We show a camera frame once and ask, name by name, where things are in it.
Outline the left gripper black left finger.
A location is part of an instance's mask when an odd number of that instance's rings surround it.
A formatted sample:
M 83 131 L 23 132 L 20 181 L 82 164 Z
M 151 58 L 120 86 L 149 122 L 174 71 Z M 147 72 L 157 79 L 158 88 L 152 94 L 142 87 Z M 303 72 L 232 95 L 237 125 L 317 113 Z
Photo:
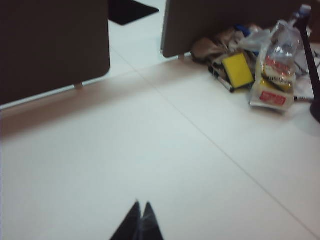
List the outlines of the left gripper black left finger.
M 110 240 L 138 240 L 140 238 L 141 207 L 136 201 Z

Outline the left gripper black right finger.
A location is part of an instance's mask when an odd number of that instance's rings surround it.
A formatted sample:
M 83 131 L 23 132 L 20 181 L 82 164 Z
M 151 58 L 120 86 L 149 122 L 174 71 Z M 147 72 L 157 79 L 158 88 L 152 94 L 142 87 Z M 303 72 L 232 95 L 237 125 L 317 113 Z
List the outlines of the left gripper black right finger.
M 150 202 L 147 202 L 141 218 L 140 240 L 164 240 L 161 229 Z

